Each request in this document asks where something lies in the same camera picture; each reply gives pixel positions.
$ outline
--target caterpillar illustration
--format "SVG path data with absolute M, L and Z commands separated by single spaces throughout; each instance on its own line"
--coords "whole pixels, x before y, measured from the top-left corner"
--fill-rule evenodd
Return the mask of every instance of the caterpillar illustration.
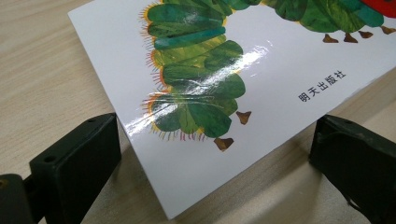
M 351 33 L 363 38 L 364 25 L 381 26 L 386 34 L 395 29 L 382 26 L 384 15 L 396 17 L 394 0 L 162 0 L 148 6 L 141 18 L 146 23 L 148 65 L 158 92 L 146 101 L 152 130 L 162 138 L 203 140 L 214 138 L 221 150 L 233 139 L 221 139 L 236 114 L 242 124 L 250 111 L 238 112 L 235 99 L 244 95 L 238 61 L 244 51 L 227 40 L 224 27 L 228 16 L 259 4 L 272 7 L 288 21 L 297 21 L 310 31 L 325 34 L 323 42 L 338 40 L 329 33 L 343 31 L 346 42 L 357 43 Z

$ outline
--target caterpillar leg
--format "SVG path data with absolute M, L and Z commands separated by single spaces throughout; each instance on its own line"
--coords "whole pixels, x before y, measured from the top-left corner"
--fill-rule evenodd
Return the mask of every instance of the caterpillar leg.
M 216 146 L 218 146 L 218 148 L 221 151 L 225 151 L 227 148 L 229 148 L 232 144 L 233 144 L 233 139 L 232 138 L 216 138 L 214 143 L 216 144 Z
M 248 119 L 250 118 L 251 111 L 248 111 L 246 113 L 241 113 L 239 111 L 236 111 L 236 115 L 238 116 L 239 120 L 241 121 L 241 124 L 245 125 L 248 123 Z
M 359 34 L 361 35 L 361 38 L 367 39 L 373 36 L 373 33 L 371 32 L 363 32 L 359 31 Z
M 346 37 L 344 38 L 344 42 L 347 42 L 347 43 L 358 43 L 358 40 L 353 38 L 353 36 L 350 33 L 346 33 Z
M 388 28 L 386 26 L 381 26 L 381 29 L 382 29 L 382 32 L 384 32 L 384 34 L 386 34 L 386 35 L 390 35 L 390 34 L 396 32 L 395 28 Z
M 323 42 L 324 43 L 338 43 L 337 39 L 332 38 L 331 36 L 329 36 L 328 34 L 326 34 L 323 38 Z

